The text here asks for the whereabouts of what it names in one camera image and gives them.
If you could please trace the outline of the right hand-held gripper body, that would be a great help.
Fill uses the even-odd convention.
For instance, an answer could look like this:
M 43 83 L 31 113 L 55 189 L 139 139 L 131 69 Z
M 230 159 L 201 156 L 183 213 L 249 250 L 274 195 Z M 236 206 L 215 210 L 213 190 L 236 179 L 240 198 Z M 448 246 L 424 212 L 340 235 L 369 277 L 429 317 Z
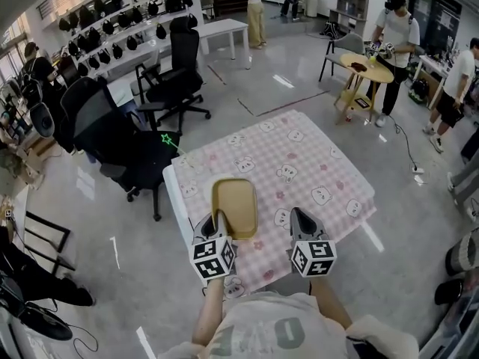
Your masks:
M 328 275 L 338 258 L 335 242 L 329 238 L 323 224 L 316 222 L 317 238 L 293 239 L 288 251 L 293 272 L 302 277 Z

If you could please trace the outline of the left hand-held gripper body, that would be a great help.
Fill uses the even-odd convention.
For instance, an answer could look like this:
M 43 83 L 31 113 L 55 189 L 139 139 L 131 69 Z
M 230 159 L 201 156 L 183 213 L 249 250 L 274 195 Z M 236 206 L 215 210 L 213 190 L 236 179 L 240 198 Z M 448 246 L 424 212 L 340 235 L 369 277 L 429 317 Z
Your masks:
M 216 228 L 216 215 L 212 218 Z M 191 264 L 203 283 L 207 283 L 209 280 L 224 277 L 231 273 L 236 251 L 230 236 L 218 237 L 216 233 L 214 237 L 203 237 L 201 235 L 203 219 L 194 230 L 191 245 Z

